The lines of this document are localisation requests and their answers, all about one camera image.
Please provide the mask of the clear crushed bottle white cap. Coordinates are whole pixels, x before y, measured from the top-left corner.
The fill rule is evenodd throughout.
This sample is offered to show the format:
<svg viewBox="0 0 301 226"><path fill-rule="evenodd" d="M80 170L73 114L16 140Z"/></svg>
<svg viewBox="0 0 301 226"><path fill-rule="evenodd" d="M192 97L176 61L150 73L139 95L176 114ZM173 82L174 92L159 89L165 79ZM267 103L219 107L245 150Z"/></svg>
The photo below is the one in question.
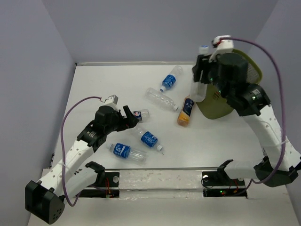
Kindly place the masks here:
<svg viewBox="0 0 301 226"><path fill-rule="evenodd" d="M208 52L209 52L209 47L207 45L201 45L199 47L200 55L207 55ZM192 79L191 87L190 87L190 97L194 102L202 102L206 97L206 90L207 90L206 84L200 82L194 82L194 80Z"/></svg>

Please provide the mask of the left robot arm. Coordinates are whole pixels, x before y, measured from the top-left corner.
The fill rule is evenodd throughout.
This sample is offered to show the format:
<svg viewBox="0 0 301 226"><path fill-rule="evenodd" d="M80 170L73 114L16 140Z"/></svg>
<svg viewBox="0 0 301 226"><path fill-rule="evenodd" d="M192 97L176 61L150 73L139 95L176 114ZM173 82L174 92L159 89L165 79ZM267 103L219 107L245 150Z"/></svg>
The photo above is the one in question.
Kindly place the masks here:
<svg viewBox="0 0 301 226"><path fill-rule="evenodd" d="M66 183L79 166L104 144L107 136L116 131L133 128L138 119L129 107L125 115L108 105L100 106L92 120L78 135L72 148L63 153L62 160L39 181L30 181L25 187L25 208L48 224L55 223L65 208Z"/></svg>

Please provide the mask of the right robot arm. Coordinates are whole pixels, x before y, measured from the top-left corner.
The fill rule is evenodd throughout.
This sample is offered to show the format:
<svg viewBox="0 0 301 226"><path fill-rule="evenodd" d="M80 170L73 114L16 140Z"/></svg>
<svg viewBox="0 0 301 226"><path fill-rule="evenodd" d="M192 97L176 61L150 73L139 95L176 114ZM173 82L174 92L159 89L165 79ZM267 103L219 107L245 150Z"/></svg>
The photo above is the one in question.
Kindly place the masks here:
<svg viewBox="0 0 301 226"><path fill-rule="evenodd" d="M199 54L192 68L193 81L209 84L249 125L259 140L263 159L259 161L225 161L216 173L217 181L226 185L233 179L253 179L268 187L292 183L301 169L301 155L290 144L284 126L275 118L271 101L259 85L262 73L245 53L233 50L218 54Z"/></svg>

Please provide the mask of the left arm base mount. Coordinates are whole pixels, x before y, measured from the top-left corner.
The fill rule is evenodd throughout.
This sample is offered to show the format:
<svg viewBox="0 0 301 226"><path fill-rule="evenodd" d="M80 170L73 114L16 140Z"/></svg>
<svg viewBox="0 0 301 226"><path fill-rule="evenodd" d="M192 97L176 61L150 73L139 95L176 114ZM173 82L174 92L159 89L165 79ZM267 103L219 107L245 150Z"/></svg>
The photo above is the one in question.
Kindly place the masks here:
<svg viewBox="0 0 301 226"><path fill-rule="evenodd" d="M82 197L87 198L119 198L119 172L105 172L98 176L96 181L88 186Z"/></svg>

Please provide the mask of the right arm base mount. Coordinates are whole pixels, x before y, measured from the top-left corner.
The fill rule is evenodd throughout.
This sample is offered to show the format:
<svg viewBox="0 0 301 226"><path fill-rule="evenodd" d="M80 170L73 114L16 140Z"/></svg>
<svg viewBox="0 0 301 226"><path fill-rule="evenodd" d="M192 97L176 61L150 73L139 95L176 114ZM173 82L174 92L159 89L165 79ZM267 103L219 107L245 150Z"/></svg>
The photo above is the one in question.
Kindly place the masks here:
<svg viewBox="0 0 301 226"><path fill-rule="evenodd" d="M202 171L201 185L204 197L245 197L246 184L238 179L230 179L217 171Z"/></svg>

